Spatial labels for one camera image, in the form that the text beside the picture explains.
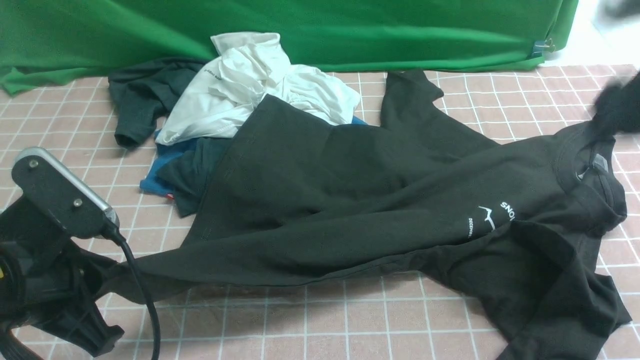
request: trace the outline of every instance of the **black t-shirt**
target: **black t-shirt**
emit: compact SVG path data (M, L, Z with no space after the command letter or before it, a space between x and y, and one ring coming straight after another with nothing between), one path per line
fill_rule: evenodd
M594 273L627 212L613 136L583 123L499 145L438 110L441 96L421 71L390 73L381 127L332 127L267 96L182 247L138 260L156 298L419 270L481 301L509 341L499 360L595 359L630 321ZM119 271L108 290L140 302Z

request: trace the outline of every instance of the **green backdrop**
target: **green backdrop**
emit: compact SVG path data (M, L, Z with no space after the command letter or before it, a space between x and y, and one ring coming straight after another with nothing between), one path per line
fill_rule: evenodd
M10 94L165 56L216 56L211 35L274 31L325 71L522 70L566 45L578 0L2 0Z

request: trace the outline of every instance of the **crumpled white shirt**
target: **crumpled white shirt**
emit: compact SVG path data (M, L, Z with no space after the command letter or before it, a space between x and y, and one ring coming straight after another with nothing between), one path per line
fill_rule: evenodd
M193 78L157 143L232 138L266 94L331 125L351 123L360 94L315 67L291 65L279 34L226 33L211 40L220 57Z

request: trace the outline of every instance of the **white logo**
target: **white logo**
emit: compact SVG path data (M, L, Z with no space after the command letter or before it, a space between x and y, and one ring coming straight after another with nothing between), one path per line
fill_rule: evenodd
M491 230L495 230L495 224L493 223L493 219L491 218L491 212L493 210L484 206L478 206L478 208L484 209L486 211L486 218L484 218L484 221L488 221L489 224L491 224Z

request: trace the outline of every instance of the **black cable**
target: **black cable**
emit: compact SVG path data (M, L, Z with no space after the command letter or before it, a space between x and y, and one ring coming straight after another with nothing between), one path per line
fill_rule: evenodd
M142 279L142 275L140 274L140 268L136 262L136 259L133 257L133 253L131 252L131 248L129 244L127 244L127 239L120 234L120 230L118 227L112 223L108 222L109 225L105 230L103 236L118 245L122 252L124 252L124 257L127 259L127 263L129 264L129 268L131 269L131 273L133 274L133 278L142 293L142 297L145 299L145 303L147 304L147 309L149 311L149 318L151 319L151 328L154 333L154 351L151 356L151 360L158 360L160 356L160 320L158 319L158 312L156 311L156 306L154 305L153 298L151 297L151 293L149 293L149 289L147 288L147 284Z

